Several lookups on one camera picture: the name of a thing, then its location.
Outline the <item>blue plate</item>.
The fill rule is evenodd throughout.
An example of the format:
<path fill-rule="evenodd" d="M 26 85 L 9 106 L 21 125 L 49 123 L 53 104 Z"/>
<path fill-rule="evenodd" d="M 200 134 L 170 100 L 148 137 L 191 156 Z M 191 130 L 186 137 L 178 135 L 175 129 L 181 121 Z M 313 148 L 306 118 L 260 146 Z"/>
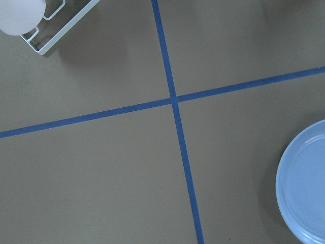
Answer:
<path fill-rule="evenodd" d="M 287 227 L 302 243 L 324 243 L 324 121 L 300 132 L 285 149 L 276 198 Z"/>

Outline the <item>white cup in rack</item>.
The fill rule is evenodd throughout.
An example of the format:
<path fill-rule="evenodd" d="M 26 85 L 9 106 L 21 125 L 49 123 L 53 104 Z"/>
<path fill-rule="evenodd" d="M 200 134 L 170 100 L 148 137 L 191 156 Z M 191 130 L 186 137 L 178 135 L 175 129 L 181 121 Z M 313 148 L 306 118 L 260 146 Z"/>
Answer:
<path fill-rule="evenodd" d="M 43 18 L 46 1 L 1 1 L 1 31 L 19 36 L 31 31 Z"/>

